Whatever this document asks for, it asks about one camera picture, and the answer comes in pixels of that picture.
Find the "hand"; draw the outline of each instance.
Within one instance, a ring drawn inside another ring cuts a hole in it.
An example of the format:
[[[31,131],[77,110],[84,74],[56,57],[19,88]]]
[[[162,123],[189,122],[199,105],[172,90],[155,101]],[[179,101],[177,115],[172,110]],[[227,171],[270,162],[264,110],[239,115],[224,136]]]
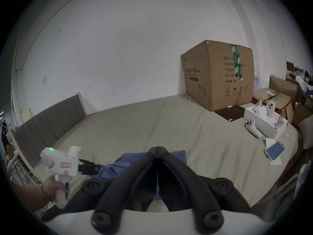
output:
[[[63,185],[61,182],[55,181],[54,175],[47,178],[42,184],[42,190],[47,195],[50,201],[54,201],[55,194],[57,193],[58,189],[65,192],[65,197],[68,196],[69,189],[67,189],[65,185]]]

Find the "black mat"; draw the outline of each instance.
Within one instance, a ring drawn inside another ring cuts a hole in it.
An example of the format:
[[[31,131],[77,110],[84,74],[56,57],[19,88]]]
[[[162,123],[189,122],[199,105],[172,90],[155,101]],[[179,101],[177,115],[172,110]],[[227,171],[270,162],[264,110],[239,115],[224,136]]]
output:
[[[218,110],[215,113],[225,118],[227,121],[232,122],[234,120],[244,117],[245,108],[242,108],[240,106],[234,106],[229,109],[226,108]]]

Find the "pillow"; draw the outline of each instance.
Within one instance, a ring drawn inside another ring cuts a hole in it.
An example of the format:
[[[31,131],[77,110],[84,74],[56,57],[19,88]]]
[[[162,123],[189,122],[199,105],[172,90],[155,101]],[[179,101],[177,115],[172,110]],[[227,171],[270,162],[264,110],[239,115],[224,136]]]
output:
[[[298,124],[303,137],[303,149],[309,149],[313,147],[313,115],[309,116],[305,120]]]

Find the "phone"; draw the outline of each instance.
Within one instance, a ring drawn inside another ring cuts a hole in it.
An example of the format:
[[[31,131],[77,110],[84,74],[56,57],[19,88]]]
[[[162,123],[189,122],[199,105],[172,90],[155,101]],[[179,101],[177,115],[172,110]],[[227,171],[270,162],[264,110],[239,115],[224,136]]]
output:
[[[265,154],[269,158],[269,160],[274,161],[280,155],[282,155],[285,150],[286,147],[282,144],[282,142],[277,141],[271,147],[265,150]]]

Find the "cardboard boxes pile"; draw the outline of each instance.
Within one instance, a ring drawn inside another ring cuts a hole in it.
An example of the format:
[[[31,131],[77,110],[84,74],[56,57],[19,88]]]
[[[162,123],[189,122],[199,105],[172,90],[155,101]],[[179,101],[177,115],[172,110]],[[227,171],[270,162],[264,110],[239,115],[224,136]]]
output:
[[[271,76],[269,88],[254,91],[252,50],[240,45],[205,40],[182,55],[186,92],[209,111],[262,100],[273,100],[276,112],[298,124],[313,112],[313,99],[297,104],[295,83]],[[295,68],[287,63],[287,72]]]

